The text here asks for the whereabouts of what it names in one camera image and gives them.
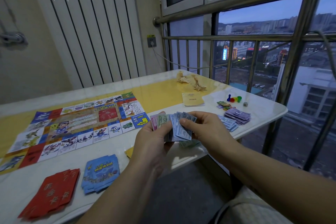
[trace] red card deck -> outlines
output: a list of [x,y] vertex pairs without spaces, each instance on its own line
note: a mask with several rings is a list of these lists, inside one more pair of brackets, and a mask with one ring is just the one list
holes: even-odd
[[71,200],[78,175],[79,169],[74,169],[46,177],[18,218],[31,220],[63,209]]

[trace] electrical outlet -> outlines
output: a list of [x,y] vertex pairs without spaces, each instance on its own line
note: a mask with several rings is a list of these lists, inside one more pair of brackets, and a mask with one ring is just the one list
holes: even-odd
[[148,48],[152,47],[152,42],[153,42],[153,47],[156,47],[156,38],[155,38],[155,35],[147,35]]

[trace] right hand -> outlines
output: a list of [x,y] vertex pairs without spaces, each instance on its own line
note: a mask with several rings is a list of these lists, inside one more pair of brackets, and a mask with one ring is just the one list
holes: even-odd
[[180,119],[180,124],[193,131],[195,139],[199,140],[214,157],[216,155],[223,155],[226,151],[233,150],[240,145],[230,135],[216,114],[200,111],[189,113],[197,117],[196,122],[182,118]]

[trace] left hand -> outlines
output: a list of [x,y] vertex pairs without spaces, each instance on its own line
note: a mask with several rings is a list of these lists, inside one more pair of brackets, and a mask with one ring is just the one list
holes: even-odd
[[164,158],[174,142],[164,143],[164,136],[172,129],[171,121],[153,131],[149,121],[138,132],[135,138],[133,154],[130,163],[140,163],[148,166],[159,177],[164,169]]

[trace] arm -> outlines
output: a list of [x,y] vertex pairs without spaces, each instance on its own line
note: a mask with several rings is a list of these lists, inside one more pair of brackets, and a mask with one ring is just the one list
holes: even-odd
[[132,159],[77,224],[137,223],[147,204],[155,180],[163,171],[163,160],[173,143],[164,143],[171,122],[153,131],[146,124],[137,134]]
[[239,144],[217,115],[181,119],[208,152],[263,200],[294,223],[336,223],[336,182],[291,167]]

